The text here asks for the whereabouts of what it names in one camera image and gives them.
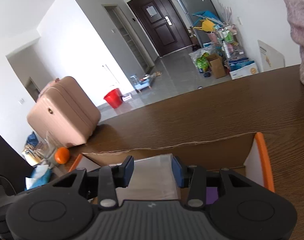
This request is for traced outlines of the translucent cotton swab bottle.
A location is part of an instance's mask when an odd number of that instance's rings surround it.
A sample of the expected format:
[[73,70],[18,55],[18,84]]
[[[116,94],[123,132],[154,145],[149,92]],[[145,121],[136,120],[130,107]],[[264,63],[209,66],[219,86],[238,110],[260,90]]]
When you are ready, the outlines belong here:
[[177,200],[181,193],[172,172],[172,154],[136,160],[126,188],[117,188],[119,204],[125,200]]

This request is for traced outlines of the purple gear lid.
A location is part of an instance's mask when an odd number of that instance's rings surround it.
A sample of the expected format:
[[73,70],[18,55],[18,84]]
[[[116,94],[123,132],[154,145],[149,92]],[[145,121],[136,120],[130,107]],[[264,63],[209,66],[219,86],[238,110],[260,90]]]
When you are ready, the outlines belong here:
[[217,187],[206,187],[206,205],[212,205],[219,199]]

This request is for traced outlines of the blue tissue pack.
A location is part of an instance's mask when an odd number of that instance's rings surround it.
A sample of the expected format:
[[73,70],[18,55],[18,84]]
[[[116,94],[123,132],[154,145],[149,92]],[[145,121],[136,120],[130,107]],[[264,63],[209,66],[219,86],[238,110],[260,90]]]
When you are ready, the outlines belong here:
[[25,178],[25,190],[43,186],[50,181],[52,170],[49,165],[38,165],[33,170],[30,178]]

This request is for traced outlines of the orange fruit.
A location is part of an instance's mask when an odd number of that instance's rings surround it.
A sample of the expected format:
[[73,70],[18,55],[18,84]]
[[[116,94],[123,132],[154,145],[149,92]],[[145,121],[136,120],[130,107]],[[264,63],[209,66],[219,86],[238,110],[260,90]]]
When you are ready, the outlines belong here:
[[60,147],[55,152],[55,161],[59,164],[66,164],[70,159],[70,151],[66,147]]

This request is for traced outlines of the red cardboard box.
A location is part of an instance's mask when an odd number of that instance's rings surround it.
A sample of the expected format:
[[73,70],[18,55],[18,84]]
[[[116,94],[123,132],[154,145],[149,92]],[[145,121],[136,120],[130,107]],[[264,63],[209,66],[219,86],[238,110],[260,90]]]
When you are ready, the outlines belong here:
[[[271,163],[262,133],[245,133],[212,141],[195,141],[158,148],[134,148],[109,152],[72,152],[66,165],[67,171],[86,168],[88,171],[100,166],[120,164],[131,155],[136,160],[162,154],[177,156],[185,165],[202,166],[208,171],[230,168],[257,184],[274,191]],[[183,200],[187,189],[181,189]]]

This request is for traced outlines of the clear drinking glass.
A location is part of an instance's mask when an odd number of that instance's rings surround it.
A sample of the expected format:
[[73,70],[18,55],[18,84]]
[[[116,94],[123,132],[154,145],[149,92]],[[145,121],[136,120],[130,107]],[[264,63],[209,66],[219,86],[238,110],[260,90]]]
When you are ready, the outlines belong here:
[[27,137],[21,157],[31,166],[50,165],[58,166],[55,153],[61,144],[50,132],[46,132],[45,139],[39,137],[34,131]]

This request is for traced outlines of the red bucket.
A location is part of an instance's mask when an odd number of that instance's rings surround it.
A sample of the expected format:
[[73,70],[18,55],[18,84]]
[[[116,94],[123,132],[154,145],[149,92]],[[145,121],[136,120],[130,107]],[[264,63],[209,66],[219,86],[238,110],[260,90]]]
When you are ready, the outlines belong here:
[[113,89],[106,96],[104,97],[104,100],[113,108],[118,108],[122,103],[122,93],[119,90],[119,88]]

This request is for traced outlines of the pink small suitcase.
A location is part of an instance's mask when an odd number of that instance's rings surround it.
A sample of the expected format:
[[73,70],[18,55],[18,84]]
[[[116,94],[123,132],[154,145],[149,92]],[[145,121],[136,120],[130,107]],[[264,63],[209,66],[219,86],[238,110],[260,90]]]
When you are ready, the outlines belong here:
[[101,118],[78,82],[70,76],[47,88],[27,115],[27,122],[42,138],[51,135],[64,147],[85,144]]

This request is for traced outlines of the small cardboard box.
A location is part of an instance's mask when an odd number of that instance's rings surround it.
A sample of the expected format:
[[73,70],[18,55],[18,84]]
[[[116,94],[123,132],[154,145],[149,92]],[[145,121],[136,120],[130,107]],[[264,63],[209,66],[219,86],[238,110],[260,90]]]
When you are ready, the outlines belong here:
[[216,79],[226,76],[226,71],[224,69],[223,60],[218,54],[211,54],[206,56],[207,61],[209,62],[212,74]]

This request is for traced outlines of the green plastic bag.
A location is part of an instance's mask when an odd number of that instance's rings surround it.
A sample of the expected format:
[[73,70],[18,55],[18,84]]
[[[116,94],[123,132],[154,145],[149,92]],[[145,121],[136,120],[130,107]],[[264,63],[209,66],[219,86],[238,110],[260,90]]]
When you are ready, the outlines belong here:
[[216,53],[212,48],[200,48],[189,53],[192,63],[195,65],[199,73],[206,73],[211,71],[211,67],[207,57]]

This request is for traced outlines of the white leaning board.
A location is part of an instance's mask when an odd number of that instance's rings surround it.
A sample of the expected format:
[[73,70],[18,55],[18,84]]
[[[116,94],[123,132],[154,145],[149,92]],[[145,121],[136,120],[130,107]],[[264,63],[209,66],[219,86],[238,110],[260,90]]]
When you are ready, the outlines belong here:
[[285,58],[282,53],[261,40],[258,40],[258,46],[264,72],[285,67]]

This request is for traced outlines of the yellow blue folded items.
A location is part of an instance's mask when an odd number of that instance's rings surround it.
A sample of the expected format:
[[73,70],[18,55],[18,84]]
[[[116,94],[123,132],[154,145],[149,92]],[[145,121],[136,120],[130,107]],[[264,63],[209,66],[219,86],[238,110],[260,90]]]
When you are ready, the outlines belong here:
[[193,29],[211,33],[215,31],[215,26],[222,27],[223,22],[210,11],[200,11],[192,14],[198,19],[193,23]]

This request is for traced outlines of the dark entrance door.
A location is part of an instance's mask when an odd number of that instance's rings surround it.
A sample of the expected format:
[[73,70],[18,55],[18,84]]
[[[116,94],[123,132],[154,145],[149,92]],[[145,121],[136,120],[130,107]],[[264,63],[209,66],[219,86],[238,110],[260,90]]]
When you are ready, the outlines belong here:
[[188,30],[171,0],[130,0],[160,57],[192,45]]

